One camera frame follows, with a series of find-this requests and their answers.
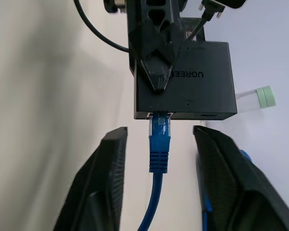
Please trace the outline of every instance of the blue ethernet cable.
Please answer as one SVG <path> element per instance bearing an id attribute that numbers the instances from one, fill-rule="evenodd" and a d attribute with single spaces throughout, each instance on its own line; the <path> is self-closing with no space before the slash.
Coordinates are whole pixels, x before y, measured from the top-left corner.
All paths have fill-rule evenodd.
<path id="1" fill-rule="evenodd" d="M 158 207 L 163 174 L 168 171 L 170 117 L 168 113 L 153 113 L 150 117 L 150 172 L 153 186 L 148 209 L 138 231 L 148 231 Z"/>

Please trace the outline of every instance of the ugreen logo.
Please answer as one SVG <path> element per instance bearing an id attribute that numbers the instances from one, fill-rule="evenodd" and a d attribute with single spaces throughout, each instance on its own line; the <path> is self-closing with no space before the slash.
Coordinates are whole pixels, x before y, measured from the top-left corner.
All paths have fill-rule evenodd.
<path id="1" fill-rule="evenodd" d="M 201 71 L 172 71 L 171 77 L 203 78 Z"/>

